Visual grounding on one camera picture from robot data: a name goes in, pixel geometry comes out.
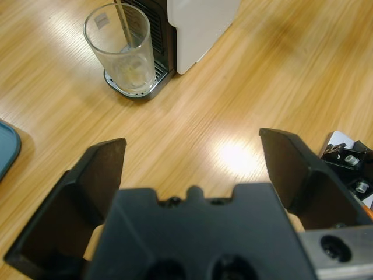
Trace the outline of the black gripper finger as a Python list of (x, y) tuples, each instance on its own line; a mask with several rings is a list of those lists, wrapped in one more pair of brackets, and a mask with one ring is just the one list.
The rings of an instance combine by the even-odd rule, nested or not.
[(83, 279), (84, 254), (121, 183), (126, 140), (89, 147), (53, 186), (4, 262), (31, 279)]
[(298, 135), (261, 128), (259, 136), (281, 203), (306, 230), (372, 224), (337, 174)]

